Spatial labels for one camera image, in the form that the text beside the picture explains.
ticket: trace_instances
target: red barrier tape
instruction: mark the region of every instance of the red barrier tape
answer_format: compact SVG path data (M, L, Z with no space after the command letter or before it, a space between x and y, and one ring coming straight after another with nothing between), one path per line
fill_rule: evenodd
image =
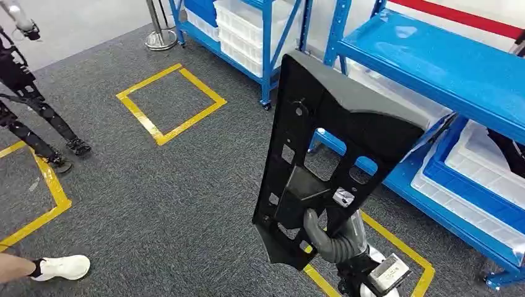
M517 39L522 30L518 27L480 17L479 15L468 14L467 12L457 11L456 9L424 0L390 0L390 2L512 39Z

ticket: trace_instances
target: shelving unit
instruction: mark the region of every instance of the shelving unit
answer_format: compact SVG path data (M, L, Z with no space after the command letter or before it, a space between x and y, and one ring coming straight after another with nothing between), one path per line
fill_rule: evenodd
M224 61L231 64L233 67L237 68L242 73L246 74L250 79L255 80L258 84L261 85L261 99L260 103L265 110L271 108L270 101L270 91L277 87L278 73L280 68L275 68L274 66L277 62L277 57L282 49L284 41L288 36L290 27L292 26L293 20L299 10L299 6L302 3L302 0L296 0L293 5L292 12L286 23L282 36L280 37L277 49L273 56L271 56L270 47L271 47L271 36L272 36L272 3L274 0L242 0L244 3L249 4L257 9L262 10L262 77L258 77L247 70L244 66L234 61L232 58L221 52L220 43L215 41L206 34L203 34L199 29L190 24L187 21L180 21L180 8L182 0L170 0L171 9L173 11L173 18L175 19L176 33L178 37L178 42L180 45L185 45L183 32L191 37L193 40L200 43L202 46L206 47L208 50L216 54L218 57L222 58ZM302 30L300 35L300 48L304 49L304 44L306 43L306 36L308 34L308 24L310 22L310 10L311 10L311 0L305 0L305 10L303 15Z
M372 18L343 37L350 0L338 0L324 63L337 57L343 74L350 58L389 79L426 96L467 118L525 143L525 60L406 17L376 0ZM327 131L316 131L320 141L344 154L345 147ZM500 286L525 280L524 251L514 251L410 186L430 149L424 145L392 171L384 184L432 217L450 232L505 269L486 277ZM357 165L373 173L370 164Z

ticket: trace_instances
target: black sock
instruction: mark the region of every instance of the black sock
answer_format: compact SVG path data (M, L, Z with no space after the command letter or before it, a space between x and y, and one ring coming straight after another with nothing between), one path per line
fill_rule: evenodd
M44 261L44 259L38 259L38 260L34 260L32 261L33 263L35 263L35 271L33 271L30 275L28 275L28 277L39 277L40 275L42 275L42 272L40 271L40 262Z

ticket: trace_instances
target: white sneaker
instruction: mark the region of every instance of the white sneaker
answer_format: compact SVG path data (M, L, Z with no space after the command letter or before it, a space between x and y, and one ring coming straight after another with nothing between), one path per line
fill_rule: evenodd
M75 255L62 258L42 258L39 277L32 277L37 282L44 282L53 277L78 280L87 274L91 263L86 256Z

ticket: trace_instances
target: robot leg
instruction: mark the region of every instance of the robot leg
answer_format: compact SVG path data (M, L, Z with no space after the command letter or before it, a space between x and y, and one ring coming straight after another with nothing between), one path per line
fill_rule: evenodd
M50 163L58 173L66 172L71 168L71 163L26 125L17 121L17 116L0 101L0 127L6 126L20 140L33 148L37 156L44 158L47 163Z
M21 97L10 97L10 100L26 104L31 107L38 115L45 119L64 139L67 140L66 147L72 150L75 155L82 156L91 151L91 147L71 130L66 121L47 103L38 91L37 86L30 83L24 89L13 90L16 94L21 93Z

